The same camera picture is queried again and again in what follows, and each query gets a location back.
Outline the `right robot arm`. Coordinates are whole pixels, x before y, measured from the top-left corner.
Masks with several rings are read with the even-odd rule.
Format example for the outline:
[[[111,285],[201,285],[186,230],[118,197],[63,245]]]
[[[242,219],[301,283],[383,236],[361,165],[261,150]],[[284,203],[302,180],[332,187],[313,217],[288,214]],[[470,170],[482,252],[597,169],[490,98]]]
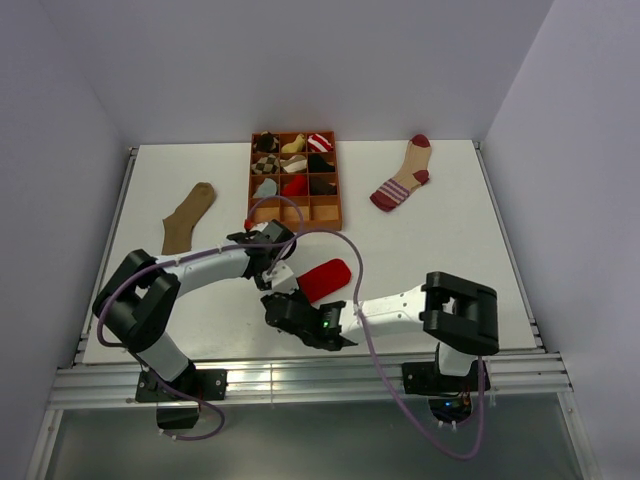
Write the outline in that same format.
[[[314,307],[299,290],[272,293],[261,302],[269,326],[318,350],[422,331],[437,340],[433,378],[446,390],[466,379],[476,358],[499,352],[497,292],[444,272],[429,273],[411,290],[358,303]]]

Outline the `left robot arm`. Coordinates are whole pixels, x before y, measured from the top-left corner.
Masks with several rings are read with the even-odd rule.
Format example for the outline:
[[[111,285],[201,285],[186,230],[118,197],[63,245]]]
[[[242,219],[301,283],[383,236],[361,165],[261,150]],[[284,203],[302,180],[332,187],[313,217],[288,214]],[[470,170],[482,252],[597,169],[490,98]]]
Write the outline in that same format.
[[[230,234],[212,249],[157,257],[143,249],[130,252],[93,302],[99,341],[138,358],[170,398],[199,394],[195,365],[166,332],[174,304],[222,280],[253,279],[265,288],[263,274],[293,238],[293,232],[272,220]]]

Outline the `red sock with white pattern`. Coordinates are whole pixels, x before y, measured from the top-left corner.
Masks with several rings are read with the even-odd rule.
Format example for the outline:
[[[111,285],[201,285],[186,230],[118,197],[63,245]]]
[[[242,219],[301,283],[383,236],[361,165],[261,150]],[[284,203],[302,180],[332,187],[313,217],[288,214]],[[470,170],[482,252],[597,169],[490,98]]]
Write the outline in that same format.
[[[348,285],[352,272],[341,259],[331,259],[297,278],[302,293],[316,303]]]

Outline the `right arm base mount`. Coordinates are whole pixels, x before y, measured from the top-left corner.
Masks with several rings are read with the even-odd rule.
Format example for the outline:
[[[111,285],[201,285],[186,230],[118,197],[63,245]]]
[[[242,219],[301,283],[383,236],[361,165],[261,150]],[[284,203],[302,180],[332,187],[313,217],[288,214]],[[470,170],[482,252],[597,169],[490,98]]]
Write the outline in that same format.
[[[435,362],[405,362],[401,364],[402,385],[407,395],[447,396],[479,391],[479,363],[471,363],[465,376],[447,376],[437,370]]]

